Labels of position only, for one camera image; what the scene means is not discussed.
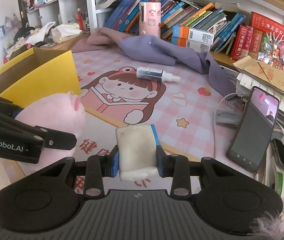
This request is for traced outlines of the pink plush toy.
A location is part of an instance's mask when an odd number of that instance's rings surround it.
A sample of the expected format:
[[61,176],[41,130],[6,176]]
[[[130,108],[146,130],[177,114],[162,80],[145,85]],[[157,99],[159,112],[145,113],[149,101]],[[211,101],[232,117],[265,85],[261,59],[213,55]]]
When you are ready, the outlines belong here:
[[[22,110],[15,119],[30,126],[73,133],[79,138],[85,123],[85,109],[80,97],[70,91],[41,98]],[[74,152],[75,148],[71,150],[45,148],[37,164],[19,162],[19,166],[28,176],[62,158],[71,157]]]

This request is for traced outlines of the white foam block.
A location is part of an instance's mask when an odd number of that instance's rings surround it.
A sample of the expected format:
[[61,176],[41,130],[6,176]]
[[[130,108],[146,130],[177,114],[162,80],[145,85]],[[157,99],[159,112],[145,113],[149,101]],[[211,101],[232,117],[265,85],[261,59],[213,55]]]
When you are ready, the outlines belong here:
[[160,143],[153,124],[117,128],[115,136],[121,181],[138,181],[159,176],[156,152]]

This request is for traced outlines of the white spray bottle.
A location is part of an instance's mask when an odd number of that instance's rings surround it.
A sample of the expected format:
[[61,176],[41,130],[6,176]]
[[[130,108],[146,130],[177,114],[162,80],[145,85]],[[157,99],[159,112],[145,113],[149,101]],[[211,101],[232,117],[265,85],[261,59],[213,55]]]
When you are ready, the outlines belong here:
[[157,82],[180,82],[181,78],[172,73],[168,73],[161,69],[138,67],[136,71],[137,78],[144,80],[152,80]]

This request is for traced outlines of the grey power adapter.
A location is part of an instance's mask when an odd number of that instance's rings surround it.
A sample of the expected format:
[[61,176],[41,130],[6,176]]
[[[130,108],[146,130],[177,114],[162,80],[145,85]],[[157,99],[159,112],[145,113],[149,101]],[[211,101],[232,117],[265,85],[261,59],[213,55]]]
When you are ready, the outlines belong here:
[[243,113],[225,110],[217,110],[215,114],[215,124],[225,127],[238,127]]

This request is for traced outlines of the yellow cardboard box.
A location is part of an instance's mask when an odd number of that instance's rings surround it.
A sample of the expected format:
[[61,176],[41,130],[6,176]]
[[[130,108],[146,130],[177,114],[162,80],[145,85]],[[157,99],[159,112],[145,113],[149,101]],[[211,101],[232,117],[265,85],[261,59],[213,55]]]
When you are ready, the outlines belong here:
[[0,67],[0,97],[23,108],[46,96],[70,91],[81,92],[70,50],[33,47]]

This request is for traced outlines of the black smartphone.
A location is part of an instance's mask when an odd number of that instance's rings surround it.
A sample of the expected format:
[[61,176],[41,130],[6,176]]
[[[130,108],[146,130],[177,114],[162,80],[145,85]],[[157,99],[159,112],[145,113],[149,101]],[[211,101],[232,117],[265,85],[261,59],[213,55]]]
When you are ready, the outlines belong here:
[[275,127],[279,100],[254,86],[226,155],[250,172],[257,172]]

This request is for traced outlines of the pink cartoon tablecloth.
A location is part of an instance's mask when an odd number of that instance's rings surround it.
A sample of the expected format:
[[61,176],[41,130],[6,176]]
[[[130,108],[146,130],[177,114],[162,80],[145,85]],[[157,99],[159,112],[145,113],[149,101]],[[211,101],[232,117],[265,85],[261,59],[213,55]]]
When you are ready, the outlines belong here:
[[[223,102],[221,95],[209,84],[206,74],[200,74],[183,64],[163,64],[135,61],[117,53],[115,49],[72,53],[85,108],[85,123],[77,140],[74,158],[84,161],[97,153],[109,153],[115,146],[115,130],[132,125],[139,116],[147,124],[154,124],[158,139],[166,153],[177,153],[191,161],[215,157],[225,165],[252,177],[253,173],[229,160],[226,156],[233,128],[213,122],[214,111],[240,110],[242,101]],[[158,94],[143,103],[110,102],[98,99],[99,79],[120,72],[125,67],[162,69],[177,75],[180,82],[165,82],[158,86]]]

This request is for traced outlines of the purple cloth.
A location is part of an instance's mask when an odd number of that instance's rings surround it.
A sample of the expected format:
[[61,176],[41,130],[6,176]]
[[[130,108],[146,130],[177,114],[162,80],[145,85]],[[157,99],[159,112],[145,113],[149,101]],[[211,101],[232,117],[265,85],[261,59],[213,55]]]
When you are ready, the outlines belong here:
[[200,74],[207,74],[209,84],[222,96],[234,93],[236,86],[208,51],[196,52],[153,35],[134,36],[109,28],[101,28],[82,38],[72,48],[74,53],[117,48],[119,54],[136,61],[175,66],[182,63]]

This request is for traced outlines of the orange blue white box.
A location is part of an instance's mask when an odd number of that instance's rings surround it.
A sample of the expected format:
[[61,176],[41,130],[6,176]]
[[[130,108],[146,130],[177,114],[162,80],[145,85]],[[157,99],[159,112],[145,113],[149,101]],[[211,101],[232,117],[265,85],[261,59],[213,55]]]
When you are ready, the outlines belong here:
[[198,30],[185,26],[173,26],[171,43],[186,48],[192,48],[194,51],[210,51],[213,45],[214,34],[208,31]]

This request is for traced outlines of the brown paper envelope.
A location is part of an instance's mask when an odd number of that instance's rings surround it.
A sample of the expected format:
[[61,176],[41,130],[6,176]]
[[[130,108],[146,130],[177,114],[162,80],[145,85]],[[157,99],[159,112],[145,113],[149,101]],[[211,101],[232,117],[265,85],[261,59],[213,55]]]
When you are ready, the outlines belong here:
[[234,67],[241,73],[246,74],[264,85],[275,88],[284,95],[284,71],[272,67],[261,61],[244,57],[233,63]]

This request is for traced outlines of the red dictionary book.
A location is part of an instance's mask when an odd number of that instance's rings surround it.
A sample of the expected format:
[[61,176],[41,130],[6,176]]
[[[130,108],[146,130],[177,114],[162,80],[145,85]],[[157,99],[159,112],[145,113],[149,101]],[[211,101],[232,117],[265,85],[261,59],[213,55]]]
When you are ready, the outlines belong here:
[[249,55],[250,44],[253,35],[253,27],[240,25],[231,52],[231,59],[238,61]]

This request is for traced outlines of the pink rectangular container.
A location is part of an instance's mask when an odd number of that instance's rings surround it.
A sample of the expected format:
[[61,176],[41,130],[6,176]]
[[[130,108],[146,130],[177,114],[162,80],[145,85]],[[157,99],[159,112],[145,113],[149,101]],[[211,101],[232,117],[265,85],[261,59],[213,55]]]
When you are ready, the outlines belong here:
[[139,35],[153,35],[160,38],[161,4],[160,2],[139,3]]

